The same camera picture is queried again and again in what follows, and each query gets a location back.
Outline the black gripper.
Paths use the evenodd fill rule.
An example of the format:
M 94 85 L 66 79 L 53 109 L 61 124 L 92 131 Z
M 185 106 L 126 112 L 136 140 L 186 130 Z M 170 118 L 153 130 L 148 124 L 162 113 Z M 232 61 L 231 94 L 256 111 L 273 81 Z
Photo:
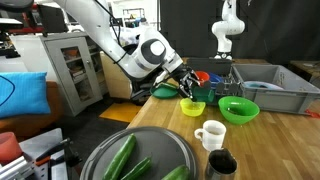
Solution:
M 193 94 L 192 87 L 200 87 L 201 81 L 191 67 L 180 65 L 171 73 L 171 77 L 179 84 L 179 93 L 184 94 L 185 98 L 189 98 L 193 102 L 197 101 L 197 98 Z

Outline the white second robot arm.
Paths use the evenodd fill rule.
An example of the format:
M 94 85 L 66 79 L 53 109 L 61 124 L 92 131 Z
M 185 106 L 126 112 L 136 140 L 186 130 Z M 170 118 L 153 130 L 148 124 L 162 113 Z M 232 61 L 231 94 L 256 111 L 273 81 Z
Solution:
M 217 38 L 217 53 L 215 59 L 231 60 L 232 41 L 230 35 L 241 34 L 245 23 L 237 16 L 237 0 L 224 0 L 222 6 L 222 19 L 212 25 L 212 33 Z

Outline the white active robot arm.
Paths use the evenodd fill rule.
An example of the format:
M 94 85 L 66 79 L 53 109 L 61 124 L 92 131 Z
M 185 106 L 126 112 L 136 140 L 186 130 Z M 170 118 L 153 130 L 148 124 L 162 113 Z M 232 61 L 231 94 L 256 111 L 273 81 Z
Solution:
M 74 18 L 87 35 L 117 64 L 131 82 L 131 99 L 147 95 L 152 87 L 173 78 L 177 92 L 183 98 L 196 101 L 193 87 L 200 82 L 195 71 L 183 63 L 182 58 L 156 29 L 146 27 L 132 53 L 120 43 L 120 32 L 110 28 L 113 15 L 105 0 L 54 0 Z

